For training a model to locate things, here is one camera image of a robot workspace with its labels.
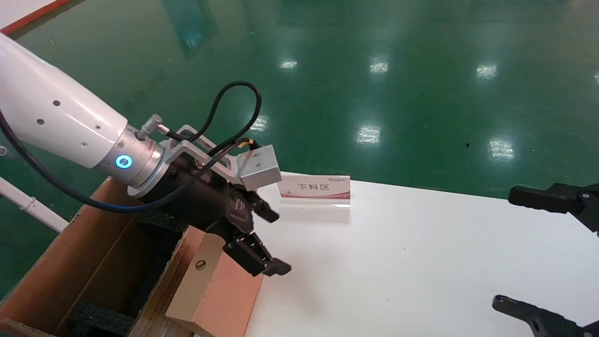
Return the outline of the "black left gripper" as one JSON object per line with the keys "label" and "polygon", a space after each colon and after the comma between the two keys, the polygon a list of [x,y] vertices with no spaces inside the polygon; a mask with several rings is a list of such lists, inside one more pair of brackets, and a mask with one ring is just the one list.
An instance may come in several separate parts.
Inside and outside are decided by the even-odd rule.
{"label": "black left gripper", "polygon": [[[144,203],[159,200],[184,185],[197,172],[195,159],[191,155],[180,155],[140,200]],[[203,232],[232,239],[225,243],[223,252],[253,277],[260,274],[283,276],[292,270],[290,264],[272,257],[257,234],[251,233],[254,230],[252,211],[269,223],[277,221],[280,215],[256,192],[248,192],[247,201],[239,190],[214,171],[201,175],[159,209]]]}

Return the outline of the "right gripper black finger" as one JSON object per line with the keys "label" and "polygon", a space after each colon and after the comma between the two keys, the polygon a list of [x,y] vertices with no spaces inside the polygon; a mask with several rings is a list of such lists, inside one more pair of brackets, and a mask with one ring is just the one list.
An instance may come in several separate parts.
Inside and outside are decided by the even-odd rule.
{"label": "right gripper black finger", "polygon": [[530,326],[535,337],[597,337],[599,322],[579,326],[576,322],[556,312],[551,312],[524,301],[496,295],[492,301],[494,310],[516,318]]}
{"label": "right gripper black finger", "polygon": [[571,213],[588,230],[599,232],[599,184],[573,186],[555,183],[547,190],[514,186],[508,196],[512,205],[553,213]]}

